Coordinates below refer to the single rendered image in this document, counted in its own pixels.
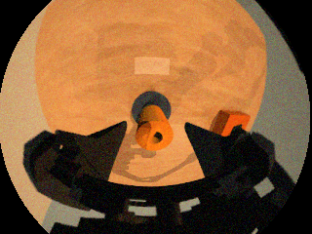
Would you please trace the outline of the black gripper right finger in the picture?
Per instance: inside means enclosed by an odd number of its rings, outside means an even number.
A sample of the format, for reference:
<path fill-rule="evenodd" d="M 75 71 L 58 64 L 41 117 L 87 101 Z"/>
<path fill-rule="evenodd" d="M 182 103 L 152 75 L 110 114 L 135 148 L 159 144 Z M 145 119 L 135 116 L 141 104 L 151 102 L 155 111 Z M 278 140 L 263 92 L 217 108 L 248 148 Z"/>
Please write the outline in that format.
<path fill-rule="evenodd" d="M 187 137 L 190 139 L 195 155 L 198 156 L 200 168 L 204 176 L 211 176 L 215 173 L 215 168 L 223 163 L 223 159 L 231 152 L 234 145 L 242 140 L 249 139 L 250 133 L 244 132 L 233 134 L 233 136 L 219 136 L 210 130 L 200 128 L 198 125 L 191 125 L 190 122 L 184 124 Z M 217 173 L 215 173 L 217 175 Z"/>

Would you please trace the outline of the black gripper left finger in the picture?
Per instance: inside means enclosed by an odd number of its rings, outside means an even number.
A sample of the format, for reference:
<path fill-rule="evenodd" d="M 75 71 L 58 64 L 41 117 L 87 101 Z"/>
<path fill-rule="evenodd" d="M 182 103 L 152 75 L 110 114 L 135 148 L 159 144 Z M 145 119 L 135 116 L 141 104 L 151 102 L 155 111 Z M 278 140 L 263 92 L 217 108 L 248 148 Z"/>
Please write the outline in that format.
<path fill-rule="evenodd" d="M 97 172 L 100 179 L 108 180 L 122 139 L 126 135 L 126 128 L 128 124 L 124 121 L 102 129 L 100 132 L 92 133 L 90 136 L 58 129 L 55 134 L 58 134 L 58 139 L 62 141 L 61 147 L 65 145 L 69 149 L 81 152 L 83 159 L 90 164 L 93 171 Z"/>

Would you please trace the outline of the black round pedestal with short shaft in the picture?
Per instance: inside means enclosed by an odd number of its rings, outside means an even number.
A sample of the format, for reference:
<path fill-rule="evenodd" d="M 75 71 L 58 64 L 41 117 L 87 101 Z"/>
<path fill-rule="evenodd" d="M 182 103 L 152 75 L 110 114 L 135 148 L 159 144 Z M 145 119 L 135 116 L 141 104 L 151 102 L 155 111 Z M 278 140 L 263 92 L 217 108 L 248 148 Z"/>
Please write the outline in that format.
<path fill-rule="evenodd" d="M 137 97 L 133 104 L 133 118 L 136 123 L 139 122 L 141 110 L 147 105 L 160 106 L 165 117 L 169 118 L 171 116 L 171 103 L 168 102 L 166 97 L 163 97 L 163 94 L 157 93 L 157 91 L 145 91 L 145 93 L 141 93 Z"/>

